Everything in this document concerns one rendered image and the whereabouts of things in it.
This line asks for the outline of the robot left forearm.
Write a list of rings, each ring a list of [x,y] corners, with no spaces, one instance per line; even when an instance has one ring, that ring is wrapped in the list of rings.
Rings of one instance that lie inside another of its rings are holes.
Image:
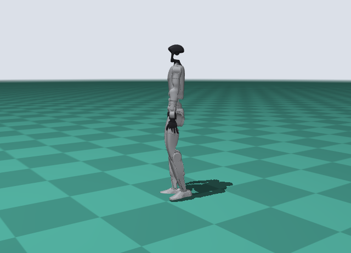
[[[175,113],[176,113],[176,106],[177,106],[177,101],[178,101],[178,96],[177,96],[177,91],[175,89],[170,90],[170,107],[169,107],[169,116],[170,118],[175,118]]]

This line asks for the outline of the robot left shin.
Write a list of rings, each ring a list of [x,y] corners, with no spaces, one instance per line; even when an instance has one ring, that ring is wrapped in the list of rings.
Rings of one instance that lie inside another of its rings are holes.
[[[169,158],[169,163],[171,165],[173,174],[177,180],[177,183],[180,187],[181,192],[186,192],[186,186],[185,186],[185,181],[184,181],[184,165],[182,162],[182,156],[180,153],[174,153],[172,159],[173,162],[171,162],[170,157]]]

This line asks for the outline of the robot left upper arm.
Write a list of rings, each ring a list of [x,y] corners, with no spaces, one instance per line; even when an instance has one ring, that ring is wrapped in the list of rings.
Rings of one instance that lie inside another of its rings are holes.
[[[179,86],[180,86],[180,76],[182,74],[182,68],[178,66],[174,66],[172,68],[172,84],[173,88],[177,91],[177,95],[179,93]]]

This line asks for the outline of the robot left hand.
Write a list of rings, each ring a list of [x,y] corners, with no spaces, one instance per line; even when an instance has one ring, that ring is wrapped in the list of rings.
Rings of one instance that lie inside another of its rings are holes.
[[[168,122],[168,125],[166,127],[166,131],[168,130],[168,127],[169,127],[169,129],[171,128],[172,132],[174,130],[174,133],[176,133],[176,132],[178,133],[177,123],[175,121],[176,120],[176,113],[174,115],[175,115],[175,118],[170,118],[170,116],[169,116],[170,121]],[[176,131],[175,131],[175,129],[176,129]]]

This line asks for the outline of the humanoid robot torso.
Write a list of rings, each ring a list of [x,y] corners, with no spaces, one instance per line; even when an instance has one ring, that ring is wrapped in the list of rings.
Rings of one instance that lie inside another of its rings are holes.
[[[184,116],[184,109],[182,109],[182,104],[180,104],[179,99],[183,99],[184,98],[184,81],[185,81],[185,70],[184,70],[184,66],[178,65],[178,63],[176,63],[175,65],[171,66],[169,72],[168,72],[168,89],[170,91],[170,89],[173,88],[173,84],[172,84],[172,68],[174,66],[178,66],[182,68],[182,74],[180,76],[180,86],[179,86],[179,93],[178,93],[178,102],[177,102],[177,110],[176,113],[181,114],[182,116]],[[169,94],[169,98],[170,98],[170,94]]]

